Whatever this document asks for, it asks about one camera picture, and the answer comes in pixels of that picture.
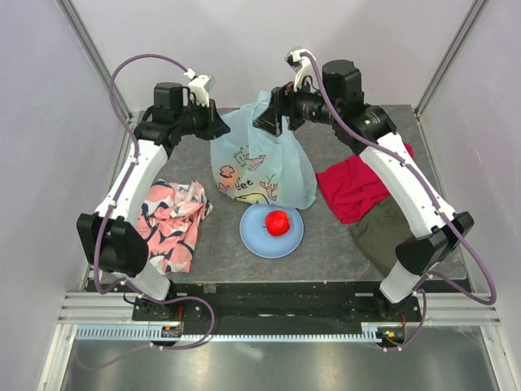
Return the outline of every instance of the red cloth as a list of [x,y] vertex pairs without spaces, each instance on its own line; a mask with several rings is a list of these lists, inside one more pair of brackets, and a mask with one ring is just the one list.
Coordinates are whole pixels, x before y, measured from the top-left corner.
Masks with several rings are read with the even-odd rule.
[[[413,148],[406,144],[414,157]],[[318,187],[327,205],[343,224],[357,222],[390,193],[360,157],[351,156],[317,174]]]

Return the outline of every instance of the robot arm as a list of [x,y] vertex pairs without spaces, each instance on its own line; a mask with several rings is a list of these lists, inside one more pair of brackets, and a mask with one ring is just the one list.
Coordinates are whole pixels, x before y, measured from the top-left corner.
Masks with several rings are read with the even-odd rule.
[[141,292],[156,300],[175,298],[175,287],[148,262],[148,246],[136,231],[143,200],[155,176],[171,156],[182,136],[195,134],[204,140],[230,132],[219,117],[216,104],[208,96],[214,84],[211,76],[195,76],[189,70],[188,87],[177,83],[159,83],[154,89],[154,105],[148,108],[134,134],[138,139],[138,163],[127,179],[117,203],[113,201],[128,168],[134,162],[132,144],[127,160],[112,189],[94,214],[83,213],[77,229],[87,261],[94,264],[95,241],[101,221],[113,206],[103,232],[99,257],[101,270],[128,279]]
[[[462,235],[468,233],[474,221],[468,212],[456,213],[432,188],[406,151],[396,126],[386,112],[378,106],[364,103],[361,73],[352,61],[338,59],[322,67],[322,80],[328,97],[343,122],[357,135],[395,152],[405,164],[355,139],[335,121],[320,91],[313,87],[314,73],[309,58],[303,53],[311,55],[301,48],[288,53],[286,61],[296,71],[295,80],[272,90],[269,106],[253,121],[253,125],[275,136],[282,133],[282,116],[287,118],[290,130],[297,130],[306,121],[331,125],[339,141],[348,145],[376,172],[400,205],[414,235],[396,247],[398,262],[380,285],[383,295],[390,302],[397,303],[407,297],[422,276],[458,245],[458,239],[440,214],[452,217],[452,223]],[[439,208],[435,208],[406,165],[418,171],[438,200]]]

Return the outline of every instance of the white wall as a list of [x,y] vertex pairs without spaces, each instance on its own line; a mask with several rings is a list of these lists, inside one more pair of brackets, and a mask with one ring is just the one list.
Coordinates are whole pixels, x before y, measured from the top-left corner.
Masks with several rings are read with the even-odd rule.
[[449,200],[498,288],[497,308],[521,363],[521,2],[489,2],[422,122]]
[[122,131],[54,0],[4,0],[0,37],[0,389],[29,391],[84,270],[76,219],[103,198]]
[[[283,61],[294,46],[320,64],[351,59],[369,102],[416,104],[471,0],[73,0],[108,68],[158,53],[217,79],[219,106],[239,106],[290,81]],[[151,85],[182,81],[160,60],[120,75],[133,110],[151,105]]]

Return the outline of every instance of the pink patterned cloth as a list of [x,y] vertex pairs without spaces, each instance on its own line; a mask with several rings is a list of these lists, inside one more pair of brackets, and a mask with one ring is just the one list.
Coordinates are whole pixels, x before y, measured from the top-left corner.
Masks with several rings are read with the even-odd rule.
[[159,180],[141,207],[138,232],[148,244],[148,260],[162,274],[188,273],[194,256],[199,222],[212,204],[196,181],[190,185]]

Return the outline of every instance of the gray table surface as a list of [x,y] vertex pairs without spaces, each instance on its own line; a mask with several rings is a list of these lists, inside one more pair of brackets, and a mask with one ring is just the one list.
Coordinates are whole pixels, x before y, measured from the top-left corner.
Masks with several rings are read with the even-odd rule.
[[[414,149],[414,160],[435,184],[431,162],[409,105],[386,106],[405,142]],[[305,124],[295,133],[316,173],[352,155],[326,125]],[[172,273],[178,283],[371,281],[382,275],[354,244],[348,225],[341,224],[317,189],[317,199],[300,211],[305,233],[300,246],[279,259],[264,259],[251,253],[239,236],[239,222],[250,206],[219,192],[210,167],[210,143],[185,137],[157,178],[169,182],[199,181],[212,201],[213,211],[199,225],[199,238],[190,273]],[[466,277],[461,252],[441,262],[437,270],[451,279]]]

